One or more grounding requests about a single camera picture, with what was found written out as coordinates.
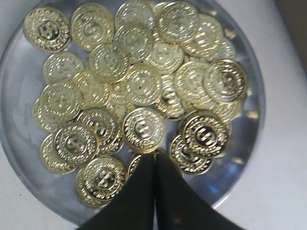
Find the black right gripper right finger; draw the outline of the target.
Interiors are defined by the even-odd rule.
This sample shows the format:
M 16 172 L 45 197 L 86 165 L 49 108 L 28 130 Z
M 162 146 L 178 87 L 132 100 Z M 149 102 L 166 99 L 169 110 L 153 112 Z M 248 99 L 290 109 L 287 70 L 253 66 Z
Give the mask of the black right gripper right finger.
M 159 230 L 236 229 L 194 192 L 164 154 L 155 160 L 155 202 Z

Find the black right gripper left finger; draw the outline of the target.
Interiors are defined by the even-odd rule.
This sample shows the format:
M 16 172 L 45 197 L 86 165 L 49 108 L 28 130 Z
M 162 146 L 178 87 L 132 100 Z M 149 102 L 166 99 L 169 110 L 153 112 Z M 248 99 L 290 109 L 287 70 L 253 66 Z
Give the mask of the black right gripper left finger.
M 80 226 L 82 230 L 152 230 L 154 221 L 154 155 L 141 157 L 118 195 Z

